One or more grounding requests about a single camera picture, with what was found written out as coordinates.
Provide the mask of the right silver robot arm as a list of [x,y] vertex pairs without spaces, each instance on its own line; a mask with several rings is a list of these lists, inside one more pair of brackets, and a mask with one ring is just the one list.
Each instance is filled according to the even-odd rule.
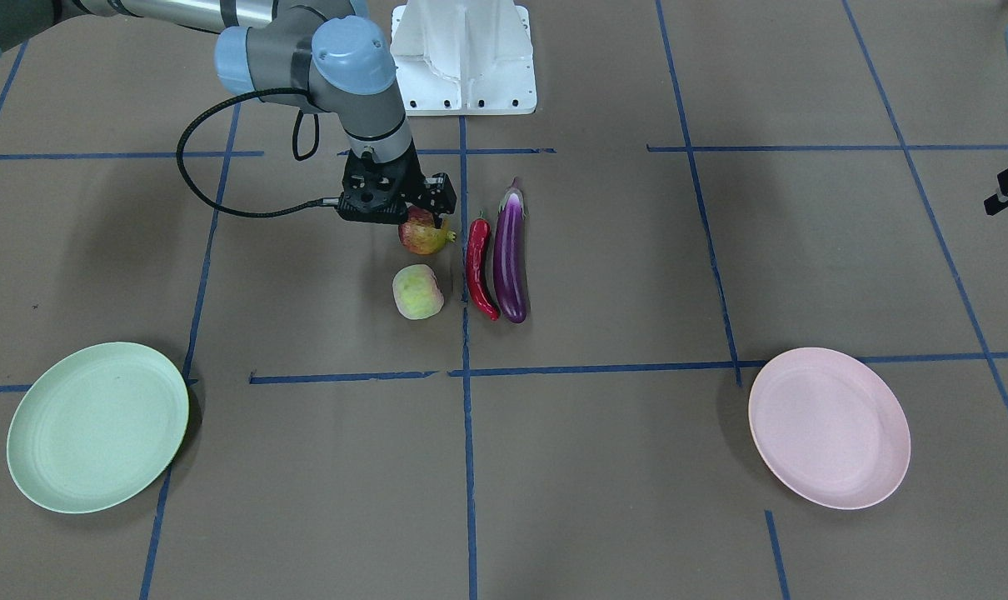
[[402,224],[414,206],[435,218],[455,209],[446,175],[422,172],[386,35],[363,1],[0,1],[0,57],[80,16],[126,16],[216,35],[213,61],[230,98],[204,111],[174,152],[192,193],[187,142],[213,115],[247,100],[288,105],[299,117],[333,113],[349,143],[339,197],[297,210],[332,208],[353,222]]

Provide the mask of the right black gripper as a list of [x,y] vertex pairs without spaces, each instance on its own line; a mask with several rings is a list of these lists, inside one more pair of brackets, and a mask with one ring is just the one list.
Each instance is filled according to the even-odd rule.
[[408,208],[423,200],[425,176],[416,149],[385,163],[349,153],[337,215],[349,222],[403,224]]

